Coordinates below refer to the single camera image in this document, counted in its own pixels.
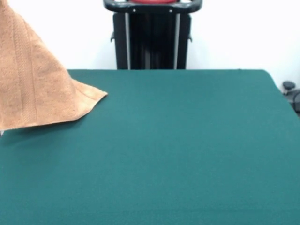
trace black knob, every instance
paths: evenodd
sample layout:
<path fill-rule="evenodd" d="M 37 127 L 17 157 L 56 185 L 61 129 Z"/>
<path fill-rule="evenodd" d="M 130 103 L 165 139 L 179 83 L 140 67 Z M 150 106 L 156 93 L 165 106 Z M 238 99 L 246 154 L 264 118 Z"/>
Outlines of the black knob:
<path fill-rule="evenodd" d="M 295 83 L 294 82 L 291 82 L 291 81 L 285 81 L 283 82 L 283 87 L 286 89 L 286 90 L 292 90 L 296 87 Z"/>

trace green felt surface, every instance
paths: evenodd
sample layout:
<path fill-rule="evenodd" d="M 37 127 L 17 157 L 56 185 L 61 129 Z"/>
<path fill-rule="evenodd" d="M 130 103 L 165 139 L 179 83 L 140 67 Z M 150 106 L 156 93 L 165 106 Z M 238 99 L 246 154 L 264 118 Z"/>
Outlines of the green felt surface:
<path fill-rule="evenodd" d="M 0 225 L 300 224 L 300 122 L 259 70 L 84 71 L 79 121 L 0 140 Z"/>

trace orange towel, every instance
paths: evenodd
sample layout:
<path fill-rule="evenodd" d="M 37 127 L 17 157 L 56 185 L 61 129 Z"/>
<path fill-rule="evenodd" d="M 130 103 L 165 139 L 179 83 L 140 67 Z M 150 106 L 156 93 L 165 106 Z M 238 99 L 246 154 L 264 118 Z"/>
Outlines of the orange towel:
<path fill-rule="evenodd" d="M 0 0 L 0 130 L 73 121 L 107 93 L 80 83 Z"/>

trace white wall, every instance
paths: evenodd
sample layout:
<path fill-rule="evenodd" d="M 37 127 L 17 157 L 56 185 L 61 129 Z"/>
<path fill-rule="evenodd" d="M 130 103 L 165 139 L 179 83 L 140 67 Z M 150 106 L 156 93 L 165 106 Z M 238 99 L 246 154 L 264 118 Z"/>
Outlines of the white wall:
<path fill-rule="evenodd" d="M 203 0 L 192 15 L 189 69 L 263 68 L 300 86 L 300 2 Z M 10 0 L 67 68 L 115 69 L 102 0 Z"/>

